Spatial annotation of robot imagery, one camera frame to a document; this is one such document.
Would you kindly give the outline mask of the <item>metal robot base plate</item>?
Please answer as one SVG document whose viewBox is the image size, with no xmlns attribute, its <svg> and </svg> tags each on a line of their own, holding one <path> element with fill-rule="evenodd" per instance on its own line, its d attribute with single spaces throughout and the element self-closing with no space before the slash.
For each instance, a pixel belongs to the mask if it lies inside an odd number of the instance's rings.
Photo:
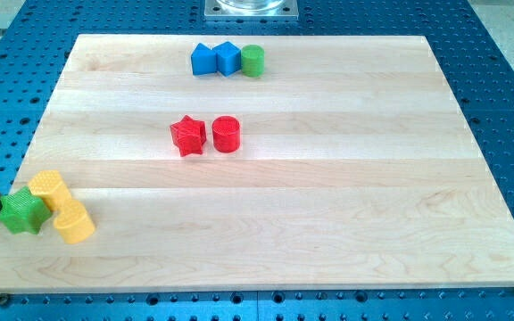
<svg viewBox="0 0 514 321">
<path fill-rule="evenodd" d="M 204 0 L 206 21 L 288 20 L 299 17 L 297 0 Z"/>
</svg>

